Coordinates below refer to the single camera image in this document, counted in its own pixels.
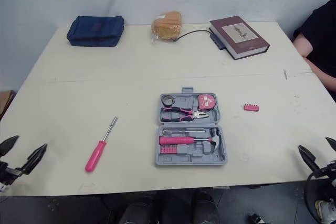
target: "book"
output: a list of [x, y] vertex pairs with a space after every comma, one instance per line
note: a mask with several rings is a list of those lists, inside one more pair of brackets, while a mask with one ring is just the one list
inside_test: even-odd
[[210, 30], [235, 60], [266, 52], [269, 48], [269, 43], [239, 16], [217, 19], [210, 23]]

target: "gray plastic case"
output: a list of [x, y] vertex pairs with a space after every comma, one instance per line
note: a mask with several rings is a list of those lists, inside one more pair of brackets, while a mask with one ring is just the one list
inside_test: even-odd
[[[227, 163], [227, 153], [224, 140], [223, 130], [216, 125], [221, 119], [218, 108], [217, 97], [213, 93], [193, 93], [192, 87], [183, 87], [182, 93], [162, 94], [160, 95], [160, 112], [159, 120], [163, 123], [159, 127], [155, 161], [157, 165], [224, 165]], [[163, 116], [169, 118], [179, 118], [184, 116], [177, 112], [163, 112], [166, 108], [162, 103], [162, 98], [166, 95], [171, 95], [175, 102], [172, 106], [179, 108], [193, 108], [194, 111], [198, 109], [198, 96], [200, 94], [210, 94], [216, 100], [216, 105], [211, 110], [204, 110], [209, 114], [207, 118], [194, 119], [191, 122], [162, 122]], [[213, 152], [214, 144], [209, 141], [201, 141], [192, 144], [174, 145], [177, 147], [179, 154], [161, 154], [162, 145], [159, 144], [160, 136], [191, 136], [194, 138], [209, 138], [211, 136], [211, 129], [217, 128], [217, 135], [220, 138], [220, 144], [217, 150]], [[167, 133], [163, 135], [163, 130], [170, 131], [186, 131], [186, 130], [205, 130], [205, 132], [182, 132], [182, 133]]]

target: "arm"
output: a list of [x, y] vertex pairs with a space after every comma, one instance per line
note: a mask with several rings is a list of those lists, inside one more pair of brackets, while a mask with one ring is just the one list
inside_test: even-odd
[[306, 58], [313, 50], [313, 46], [311, 45], [309, 40], [307, 40], [305, 36], [300, 33], [293, 41], [293, 45], [295, 46], [299, 54], [304, 57], [304, 60], [308, 63], [311, 70], [320, 79], [322, 84], [327, 89], [336, 91], [336, 78], [324, 73], [321, 69], [319, 69], [317, 66], [315, 66], [315, 64], [313, 64], [310, 60]]

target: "bread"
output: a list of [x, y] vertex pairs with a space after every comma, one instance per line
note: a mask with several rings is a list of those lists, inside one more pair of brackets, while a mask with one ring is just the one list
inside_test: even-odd
[[159, 39], [176, 39], [181, 31], [182, 16], [179, 12], [163, 13], [152, 24], [152, 34]]

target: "navy zipper bag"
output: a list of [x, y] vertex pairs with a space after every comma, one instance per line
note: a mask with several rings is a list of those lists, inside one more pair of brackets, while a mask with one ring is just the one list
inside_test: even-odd
[[78, 47], [114, 47], [124, 31], [124, 19], [116, 17], [78, 16], [67, 39]]

